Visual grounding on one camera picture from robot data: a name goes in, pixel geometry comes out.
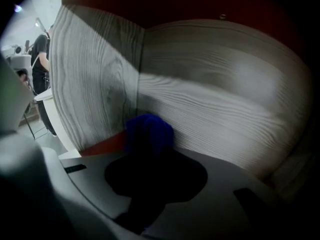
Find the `blue fluffy object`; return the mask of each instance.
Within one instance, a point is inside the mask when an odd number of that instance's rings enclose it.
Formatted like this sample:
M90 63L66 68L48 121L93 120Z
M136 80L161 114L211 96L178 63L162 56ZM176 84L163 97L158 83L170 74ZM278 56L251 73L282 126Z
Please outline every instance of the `blue fluffy object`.
M170 124L153 114L140 115L126 123L125 150L159 156L174 145L174 130Z

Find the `white wood grain surface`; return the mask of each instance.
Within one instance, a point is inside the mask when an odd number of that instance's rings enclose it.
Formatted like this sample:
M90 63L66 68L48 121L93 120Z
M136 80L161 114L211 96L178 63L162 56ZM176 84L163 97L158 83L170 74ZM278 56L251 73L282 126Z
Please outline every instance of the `white wood grain surface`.
M176 144L259 178L291 152L309 118L309 69L259 31L219 20L147 29L138 109L161 116Z
M49 62L61 122L77 150L123 131L136 116L144 29L113 14L62 6Z

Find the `person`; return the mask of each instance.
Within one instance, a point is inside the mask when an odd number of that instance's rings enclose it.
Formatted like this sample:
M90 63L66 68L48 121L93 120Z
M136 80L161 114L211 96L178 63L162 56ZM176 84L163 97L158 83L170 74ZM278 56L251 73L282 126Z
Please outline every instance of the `person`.
M53 26L35 40L31 51L31 65L32 77L33 77L33 90L35 95L39 95L46 91L50 86L49 81L49 47L50 40L53 35ZM43 101L37 101L40 117L44 123L44 126L52 133L53 136L57 136L52 124L48 118L45 105Z

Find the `black shirt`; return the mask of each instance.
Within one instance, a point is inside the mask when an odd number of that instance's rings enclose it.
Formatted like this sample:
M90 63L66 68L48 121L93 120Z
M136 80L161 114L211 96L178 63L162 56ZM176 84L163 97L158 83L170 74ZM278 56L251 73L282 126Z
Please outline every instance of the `black shirt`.
M31 65L34 64L34 61L39 53L46 53L46 58L49 58L49 46L50 46L50 37L48 32L42 33L35 40L32 52L31 52ZM40 59L38 58L34 64L32 69L32 77L33 78L43 78L45 77L46 72L48 72L40 63Z

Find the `white countertop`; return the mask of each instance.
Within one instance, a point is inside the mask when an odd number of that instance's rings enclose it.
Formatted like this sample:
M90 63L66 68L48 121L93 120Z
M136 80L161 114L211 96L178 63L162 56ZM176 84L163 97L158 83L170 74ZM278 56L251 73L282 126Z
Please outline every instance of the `white countertop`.
M52 99L54 96L52 94L52 89L49 88L48 90L40 93L39 95L35 96L34 99L39 102L39 101L45 101L45 100L49 100Z

